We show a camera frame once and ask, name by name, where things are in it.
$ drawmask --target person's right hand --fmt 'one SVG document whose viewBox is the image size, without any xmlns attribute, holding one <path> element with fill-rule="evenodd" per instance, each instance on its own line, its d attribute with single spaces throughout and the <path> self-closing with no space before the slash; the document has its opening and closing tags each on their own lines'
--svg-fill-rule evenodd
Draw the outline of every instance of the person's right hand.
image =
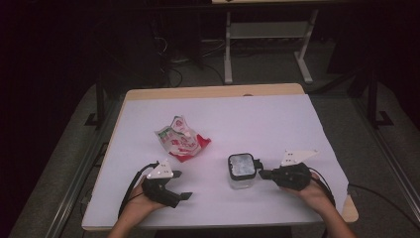
<svg viewBox="0 0 420 238">
<path fill-rule="evenodd" d="M 315 179 L 319 179 L 318 175 L 315 173 L 312 173 L 312 177 Z M 326 208 L 334 206 L 328 199 L 321 186 L 318 185 L 314 180 L 311 180 L 309 184 L 300 191 L 286 187 L 281 187 L 281 189 L 300 197 L 308 206 L 314 209 L 317 213 L 320 213 Z"/>
</svg>

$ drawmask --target white tabletop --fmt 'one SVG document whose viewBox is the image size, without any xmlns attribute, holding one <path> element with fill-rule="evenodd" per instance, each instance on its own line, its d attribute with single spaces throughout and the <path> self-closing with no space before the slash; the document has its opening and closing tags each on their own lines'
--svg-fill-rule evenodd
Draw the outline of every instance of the white tabletop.
<svg viewBox="0 0 420 238">
<path fill-rule="evenodd" d="M 165 152 L 155 131 L 183 115 L 188 125 L 212 142 L 190 161 Z M 82 221 L 84 229 L 108 229 L 137 171 L 168 159 L 183 172 L 166 188 L 192 191 L 176 208 L 154 212 L 144 228 L 291 225 L 321 221 L 300 199 L 271 180 L 255 178 L 252 187 L 233 190 L 228 157 L 251 153 L 266 170 L 279 167 L 285 150 L 318 150 L 305 162 L 329 183 L 337 209 L 343 210 L 348 181 L 337 162 L 307 95 L 126 100 Z"/>
</svg>

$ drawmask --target black cable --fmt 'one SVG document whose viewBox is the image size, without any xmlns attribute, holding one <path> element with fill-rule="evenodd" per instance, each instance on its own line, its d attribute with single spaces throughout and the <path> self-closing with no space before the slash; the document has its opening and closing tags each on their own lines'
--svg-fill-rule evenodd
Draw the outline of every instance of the black cable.
<svg viewBox="0 0 420 238">
<path fill-rule="evenodd" d="M 353 187 L 357 187 L 359 189 L 363 189 L 366 191 L 369 191 L 375 195 L 377 195 L 378 197 L 382 198 L 383 200 L 385 200 L 386 202 L 388 202 L 391 206 L 393 206 L 396 210 L 398 210 L 403 216 L 405 216 L 405 218 L 417 229 L 420 231 L 420 226 L 416 224 L 415 221 L 413 221 L 401 208 L 399 208 L 395 203 L 393 203 L 391 200 L 389 200 L 388 198 L 386 198 L 384 195 L 380 194 L 377 191 L 374 191 L 370 188 L 361 186 L 361 185 L 357 185 L 357 184 L 353 184 L 353 183 L 349 183 L 349 186 L 353 186 Z"/>
<path fill-rule="evenodd" d="M 118 217 L 120 217 L 121 213 L 124 210 L 124 207 L 126 207 L 127 203 L 129 202 L 130 194 L 134 188 L 134 185 L 136 185 L 137 181 L 139 180 L 142 173 L 148 169 L 148 168 L 155 168 L 158 165 L 158 162 L 155 164 L 148 164 L 147 166 L 143 167 L 141 170 L 139 170 L 136 175 L 134 176 L 132 182 L 130 183 L 129 187 L 127 188 L 126 194 L 124 195 L 123 201 L 121 202 L 120 210 L 118 211 Z"/>
</svg>

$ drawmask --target dark floor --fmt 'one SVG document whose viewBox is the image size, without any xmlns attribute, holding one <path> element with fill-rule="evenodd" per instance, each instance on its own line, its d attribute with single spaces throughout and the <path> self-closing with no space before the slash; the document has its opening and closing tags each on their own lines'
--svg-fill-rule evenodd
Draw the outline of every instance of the dark floor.
<svg viewBox="0 0 420 238">
<path fill-rule="evenodd" d="M 314 83 L 302 82 L 292 52 L 299 43 L 277 42 L 268 44 L 261 50 L 245 51 L 237 49 L 233 57 L 234 84 L 258 83 L 300 83 L 305 91 L 311 91 L 330 82 L 338 75 L 326 74 L 329 57 L 334 43 L 311 43 L 306 61 L 314 78 Z M 191 63 L 175 67 L 169 78 L 172 84 L 180 81 L 180 87 L 222 85 L 223 57 L 215 54 L 204 58 L 202 68 Z M 403 170 L 420 190 L 418 179 L 420 161 L 420 132 L 400 109 L 391 90 L 379 85 L 378 110 L 388 113 L 394 126 L 380 127 L 373 131 L 365 117 L 366 96 L 352 99 L 346 95 L 351 81 L 346 81 L 322 95 L 312 95 L 312 103 L 323 124 L 325 133 L 336 153 L 337 159 L 351 184 L 364 186 L 382 194 L 394 202 L 408 218 L 383 198 L 355 186 L 349 186 L 360 218 L 351 227 L 360 237 L 418 237 L 419 222 L 411 210 L 400 184 L 397 181 L 386 154 L 381 149 L 375 134 L 378 132 L 386 141 L 389 149 L 401 164 Z M 95 112 L 95 88 L 87 91 L 68 123 L 55 151 L 40 178 L 36 189 L 29 199 L 11 237 L 44 237 L 62 233 L 60 237 L 103 237 L 105 232 L 84 232 L 81 225 L 85 204 L 83 197 L 89 195 L 99 168 L 91 172 L 78 173 L 83 160 L 92 160 L 98 148 L 109 141 L 121 107 L 120 100 L 108 100 L 106 105 L 107 122 L 102 129 L 84 126 L 90 113 Z M 73 184 L 83 180 L 89 173 L 84 187 L 76 187 L 74 206 L 66 204 Z M 59 220 L 57 211 L 66 207 L 61 226 L 52 223 Z M 292 227 L 293 237 L 321 237 L 324 226 L 305 225 Z M 132 237 L 153 237 L 154 231 L 136 230 Z"/>
</svg>

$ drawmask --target red and white plastic bag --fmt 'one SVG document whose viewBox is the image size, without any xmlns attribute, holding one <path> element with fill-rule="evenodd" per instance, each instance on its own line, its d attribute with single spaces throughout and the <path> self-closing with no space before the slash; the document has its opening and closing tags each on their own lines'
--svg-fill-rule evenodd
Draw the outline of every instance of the red and white plastic bag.
<svg viewBox="0 0 420 238">
<path fill-rule="evenodd" d="M 170 126 L 155 133 L 164 149 L 181 162 L 193 158 L 211 142 L 189 128 L 183 116 L 175 116 Z"/>
</svg>

